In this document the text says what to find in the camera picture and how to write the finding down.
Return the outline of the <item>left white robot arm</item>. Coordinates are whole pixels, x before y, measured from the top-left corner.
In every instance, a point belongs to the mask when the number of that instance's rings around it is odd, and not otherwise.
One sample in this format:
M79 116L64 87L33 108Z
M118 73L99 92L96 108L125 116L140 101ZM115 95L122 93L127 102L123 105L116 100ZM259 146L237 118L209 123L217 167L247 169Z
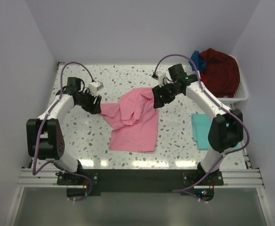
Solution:
M27 147L29 156L33 158L33 175L51 163L58 169L69 171L67 178L74 185L83 182L84 173L80 170L82 165L67 153L60 123L76 105L90 114L101 113L102 97L98 91L103 88L103 83L92 81L84 90L81 82L80 78L69 77L67 86L58 91L50 107L38 118L27 121Z

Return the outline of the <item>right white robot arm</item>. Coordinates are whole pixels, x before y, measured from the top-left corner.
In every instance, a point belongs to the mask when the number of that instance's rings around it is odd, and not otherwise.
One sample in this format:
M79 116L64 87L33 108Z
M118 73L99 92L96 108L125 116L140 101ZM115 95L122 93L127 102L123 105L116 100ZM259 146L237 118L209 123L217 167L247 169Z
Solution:
M223 156L243 140L243 114L240 110L223 105L204 87L197 75L188 75L182 64L169 67L168 72L171 82L168 82L165 73L152 74L152 78L158 81L158 85L152 89L154 108L161 108L171 103L177 95L183 94L208 116L211 121L207 136L209 148L196 173L198 183L207 185L213 179L212 172L220 168Z

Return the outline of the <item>pink t shirt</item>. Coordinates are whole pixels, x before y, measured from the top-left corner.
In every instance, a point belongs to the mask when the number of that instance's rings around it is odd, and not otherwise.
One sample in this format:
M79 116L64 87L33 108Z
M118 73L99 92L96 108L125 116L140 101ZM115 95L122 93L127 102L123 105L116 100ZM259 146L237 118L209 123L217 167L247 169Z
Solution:
M155 151L159 114L153 105L151 88L133 89L122 95L117 103L101 104L101 115L112 128L110 150Z

